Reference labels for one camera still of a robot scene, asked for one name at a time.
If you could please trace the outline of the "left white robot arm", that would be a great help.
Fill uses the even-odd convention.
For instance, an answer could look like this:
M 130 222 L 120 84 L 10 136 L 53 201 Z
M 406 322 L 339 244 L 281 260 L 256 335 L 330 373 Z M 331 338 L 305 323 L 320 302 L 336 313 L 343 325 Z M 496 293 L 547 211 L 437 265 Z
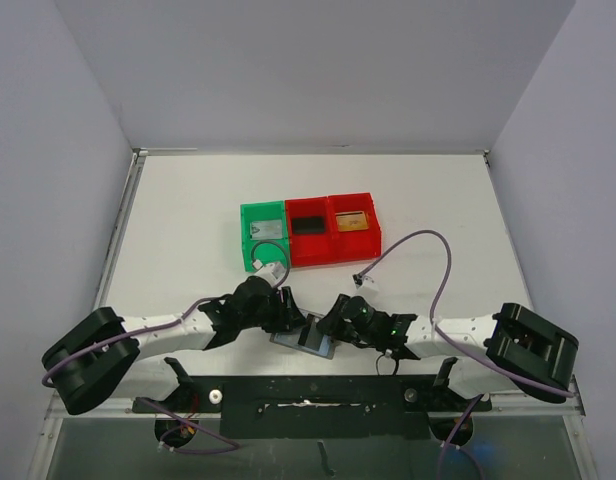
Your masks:
M 286 334 L 306 324 L 291 289 L 258 276 L 232 293 L 198 299 L 181 313 L 129 317 L 100 307 L 43 354 L 41 383 L 56 390 L 69 414 L 80 415 L 113 397 L 131 367 L 144 360 L 217 349 L 252 328 Z

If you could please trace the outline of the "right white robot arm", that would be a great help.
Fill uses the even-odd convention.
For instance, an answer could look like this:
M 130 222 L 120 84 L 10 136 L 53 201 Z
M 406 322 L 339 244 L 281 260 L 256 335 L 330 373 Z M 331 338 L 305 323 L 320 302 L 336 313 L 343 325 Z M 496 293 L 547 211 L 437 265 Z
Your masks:
M 361 296 L 340 295 L 317 328 L 335 341 L 376 350 L 395 362 L 442 358 L 447 364 L 433 395 L 447 409 L 513 389 L 553 404 L 574 395 L 569 385 L 577 338 L 516 303 L 481 317 L 431 319 L 389 314 Z

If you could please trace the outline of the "grey card holder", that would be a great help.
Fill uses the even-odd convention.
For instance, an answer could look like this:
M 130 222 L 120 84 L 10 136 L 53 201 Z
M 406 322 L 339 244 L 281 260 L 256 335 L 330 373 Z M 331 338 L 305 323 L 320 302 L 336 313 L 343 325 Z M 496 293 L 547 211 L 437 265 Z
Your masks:
M 320 333 L 317 329 L 317 323 L 322 316 L 306 310 L 301 310 L 301 313 L 307 320 L 303 327 L 291 332 L 274 333 L 270 341 L 302 353 L 332 359 L 335 353 L 335 343 L 329 336 Z

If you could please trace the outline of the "black credit card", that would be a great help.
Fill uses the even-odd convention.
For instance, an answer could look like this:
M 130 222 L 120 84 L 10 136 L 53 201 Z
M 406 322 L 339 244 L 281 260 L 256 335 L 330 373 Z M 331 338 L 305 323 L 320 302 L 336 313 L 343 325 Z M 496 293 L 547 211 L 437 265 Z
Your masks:
M 310 350 L 321 347 L 323 335 L 317 329 L 318 319 L 314 315 L 307 317 L 307 325 L 301 330 L 298 345 Z

